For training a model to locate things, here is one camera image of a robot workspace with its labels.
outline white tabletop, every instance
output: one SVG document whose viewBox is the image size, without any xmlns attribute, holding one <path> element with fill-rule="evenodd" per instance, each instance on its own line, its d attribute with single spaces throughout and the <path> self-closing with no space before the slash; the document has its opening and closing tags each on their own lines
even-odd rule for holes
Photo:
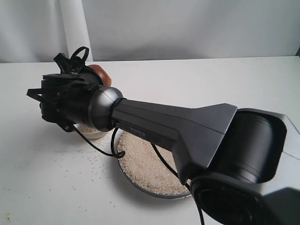
<svg viewBox="0 0 300 225">
<path fill-rule="evenodd" d="M 230 103 L 287 114 L 300 128 L 296 56 L 99 65 L 128 99 L 183 107 Z M 77 134 L 41 119 L 26 91 L 39 88 L 42 75 L 58 73 L 56 64 L 0 64 L 0 72 L 0 224 L 200 224 L 192 198 L 163 200 L 136 190 L 115 159 L 92 161 L 99 153 Z M 108 144 L 109 136 L 101 147 L 108 151 Z"/>
</svg>

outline white backdrop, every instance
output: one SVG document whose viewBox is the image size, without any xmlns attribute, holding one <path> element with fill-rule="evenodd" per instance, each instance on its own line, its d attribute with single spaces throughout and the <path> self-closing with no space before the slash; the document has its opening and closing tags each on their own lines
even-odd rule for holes
<svg viewBox="0 0 300 225">
<path fill-rule="evenodd" d="M 294 55 L 299 0 L 0 0 L 0 61 Z"/>
</svg>

